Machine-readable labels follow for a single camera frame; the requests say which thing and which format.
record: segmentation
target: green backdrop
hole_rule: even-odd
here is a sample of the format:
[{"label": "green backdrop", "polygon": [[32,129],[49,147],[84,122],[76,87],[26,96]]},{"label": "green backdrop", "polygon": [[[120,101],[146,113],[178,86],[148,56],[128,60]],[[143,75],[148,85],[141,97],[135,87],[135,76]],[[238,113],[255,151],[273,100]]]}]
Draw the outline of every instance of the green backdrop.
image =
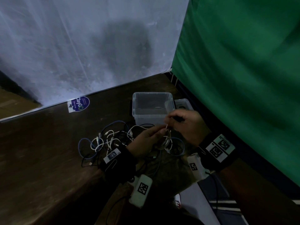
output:
[{"label": "green backdrop", "polygon": [[300,186],[300,1],[190,0],[172,72]]}]

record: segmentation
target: black wristband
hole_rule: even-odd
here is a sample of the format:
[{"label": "black wristband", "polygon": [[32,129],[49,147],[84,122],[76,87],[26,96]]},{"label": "black wristband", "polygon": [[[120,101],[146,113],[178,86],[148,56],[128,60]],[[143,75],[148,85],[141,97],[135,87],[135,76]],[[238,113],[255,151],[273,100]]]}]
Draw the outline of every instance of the black wristband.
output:
[{"label": "black wristband", "polygon": [[99,168],[105,172],[107,181],[116,184],[125,183],[134,178],[137,159],[120,144],[100,163]]},{"label": "black wristband", "polygon": [[210,133],[198,146],[201,164],[209,170],[221,171],[239,158],[235,146],[222,134]]}]

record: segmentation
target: forearm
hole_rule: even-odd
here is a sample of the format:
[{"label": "forearm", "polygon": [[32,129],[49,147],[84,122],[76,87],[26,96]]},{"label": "forearm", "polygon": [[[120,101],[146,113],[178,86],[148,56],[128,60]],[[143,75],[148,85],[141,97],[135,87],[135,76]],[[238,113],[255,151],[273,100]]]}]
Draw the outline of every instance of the forearm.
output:
[{"label": "forearm", "polygon": [[252,224],[300,224],[300,209],[241,159],[218,173]]},{"label": "forearm", "polygon": [[75,193],[61,200],[46,211],[33,224],[94,224],[116,189],[104,179],[104,173],[96,174]]}]

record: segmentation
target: brown table surface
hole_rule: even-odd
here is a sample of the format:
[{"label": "brown table surface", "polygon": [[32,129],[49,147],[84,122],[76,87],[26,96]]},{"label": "brown table surface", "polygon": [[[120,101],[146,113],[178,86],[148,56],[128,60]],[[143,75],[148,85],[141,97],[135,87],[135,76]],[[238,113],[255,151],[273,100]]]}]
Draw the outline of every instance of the brown table surface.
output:
[{"label": "brown table surface", "polygon": [[[89,95],[90,105],[81,112],[69,113],[67,103],[62,103],[1,122],[0,224],[30,224],[82,186],[97,167],[81,167],[78,141],[92,140],[113,121],[133,121],[129,104],[138,91],[170,92],[174,99],[182,98],[167,77],[159,74]],[[122,127],[116,124],[112,129]],[[166,199],[195,182],[185,159],[162,152],[148,198]],[[158,163],[158,159],[151,162],[145,173],[155,171]],[[124,189],[128,191],[128,186],[119,186],[97,224]]]}]

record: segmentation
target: gray wall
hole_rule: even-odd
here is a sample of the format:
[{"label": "gray wall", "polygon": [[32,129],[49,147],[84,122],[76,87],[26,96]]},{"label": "gray wall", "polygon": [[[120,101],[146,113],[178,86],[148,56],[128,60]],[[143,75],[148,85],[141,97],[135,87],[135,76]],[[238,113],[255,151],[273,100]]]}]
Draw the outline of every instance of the gray wall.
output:
[{"label": "gray wall", "polygon": [[171,67],[189,0],[0,0],[0,70],[44,106]]}]

